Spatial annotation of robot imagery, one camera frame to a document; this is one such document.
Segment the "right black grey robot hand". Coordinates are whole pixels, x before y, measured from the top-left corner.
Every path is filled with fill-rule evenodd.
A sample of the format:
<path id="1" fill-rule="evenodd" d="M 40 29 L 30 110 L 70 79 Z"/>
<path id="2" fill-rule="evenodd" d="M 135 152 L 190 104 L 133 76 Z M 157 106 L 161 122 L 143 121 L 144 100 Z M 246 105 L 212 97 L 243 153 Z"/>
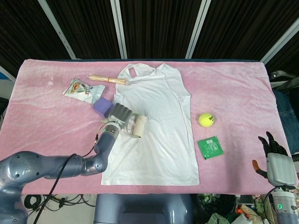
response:
<path id="1" fill-rule="evenodd" d="M 267 179 L 274 186 L 294 186 L 296 184 L 296 172 L 292 157 L 286 149 L 278 144 L 270 132 L 266 132 L 268 139 L 261 136 L 258 139 L 263 145 L 266 158 L 266 171 L 262 170 L 256 160 L 252 160 L 254 171 Z"/>

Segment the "left black grey robot hand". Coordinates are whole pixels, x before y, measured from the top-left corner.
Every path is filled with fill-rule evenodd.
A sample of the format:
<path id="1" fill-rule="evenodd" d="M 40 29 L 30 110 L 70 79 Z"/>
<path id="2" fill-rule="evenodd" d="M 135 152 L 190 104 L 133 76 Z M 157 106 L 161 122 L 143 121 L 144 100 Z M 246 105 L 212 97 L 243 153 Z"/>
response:
<path id="1" fill-rule="evenodd" d="M 121 129 L 125 128 L 128 124 L 133 112 L 120 103 L 116 103 L 108 116 L 109 122 L 116 122 Z"/>

